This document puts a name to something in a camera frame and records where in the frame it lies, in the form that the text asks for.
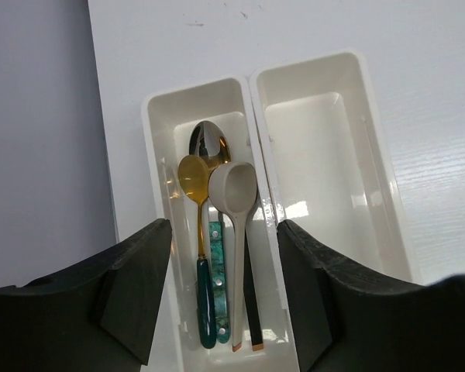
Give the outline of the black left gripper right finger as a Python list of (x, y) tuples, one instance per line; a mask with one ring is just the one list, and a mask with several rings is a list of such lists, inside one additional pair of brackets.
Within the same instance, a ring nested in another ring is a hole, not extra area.
[(302, 371), (465, 371), (465, 274), (422, 286), (277, 227)]

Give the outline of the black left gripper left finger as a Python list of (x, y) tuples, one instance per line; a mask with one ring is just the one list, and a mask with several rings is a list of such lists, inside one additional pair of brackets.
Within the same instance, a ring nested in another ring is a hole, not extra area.
[(138, 371), (149, 362), (171, 252), (157, 219), (79, 263), (0, 288), (0, 371)]

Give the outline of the gold metal spoon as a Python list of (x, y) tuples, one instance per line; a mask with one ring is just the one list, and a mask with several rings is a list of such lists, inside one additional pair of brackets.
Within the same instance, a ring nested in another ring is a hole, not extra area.
[(181, 189), (197, 205), (198, 331), (202, 346), (210, 350), (216, 345), (215, 304), (202, 222), (202, 207), (208, 199), (209, 170), (202, 158), (187, 155), (179, 163), (177, 173)]

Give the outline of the beige plastic spoon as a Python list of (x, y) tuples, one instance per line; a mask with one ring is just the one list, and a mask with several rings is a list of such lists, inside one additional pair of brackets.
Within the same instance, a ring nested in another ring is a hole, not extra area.
[(257, 177), (252, 164), (229, 162), (217, 167), (208, 182), (212, 204), (233, 223), (234, 260), (232, 286), (232, 351), (237, 352), (243, 342), (243, 275), (246, 220), (257, 199)]

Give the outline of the silver spoon teal handle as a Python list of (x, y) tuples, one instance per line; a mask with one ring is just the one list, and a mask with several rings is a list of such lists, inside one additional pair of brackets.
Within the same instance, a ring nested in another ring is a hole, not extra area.
[[(200, 121), (191, 133), (189, 153), (203, 159), (210, 171), (230, 162), (231, 156), (222, 130), (213, 122)], [(211, 281), (215, 306), (216, 339), (225, 344), (230, 338), (227, 304), (223, 214), (211, 203), (208, 209), (208, 242), (211, 254)]]

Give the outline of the white right container tray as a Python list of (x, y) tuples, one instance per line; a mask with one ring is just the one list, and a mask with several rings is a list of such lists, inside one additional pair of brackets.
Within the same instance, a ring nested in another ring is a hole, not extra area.
[(420, 283), (361, 53), (255, 71), (250, 94), (277, 221), (375, 271)]

